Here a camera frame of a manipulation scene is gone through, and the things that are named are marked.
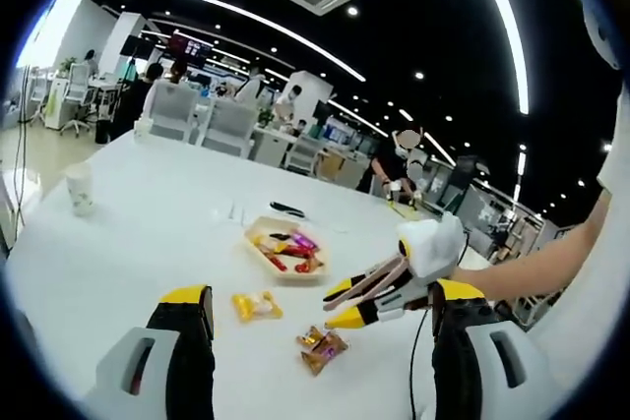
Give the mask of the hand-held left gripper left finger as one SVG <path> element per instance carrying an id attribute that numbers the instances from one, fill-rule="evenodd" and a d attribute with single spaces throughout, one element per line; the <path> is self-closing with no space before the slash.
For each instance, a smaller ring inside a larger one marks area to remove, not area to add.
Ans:
<path id="1" fill-rule="evenodd" d="M 143 327 L 101 358 L 83 400 L 92 419 L 212 419 L 216 361 L 212 288 L 163 296 Z"/>

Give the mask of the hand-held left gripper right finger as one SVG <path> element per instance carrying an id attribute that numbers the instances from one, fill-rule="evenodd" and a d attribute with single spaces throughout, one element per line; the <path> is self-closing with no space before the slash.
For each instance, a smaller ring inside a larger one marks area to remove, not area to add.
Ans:
<path id="1" fill-rule="evenodd" d="M 546 357 L 478 289 L 439 279 L 431 289 L 437 419 L 549 419 L 559 394 Z"/>

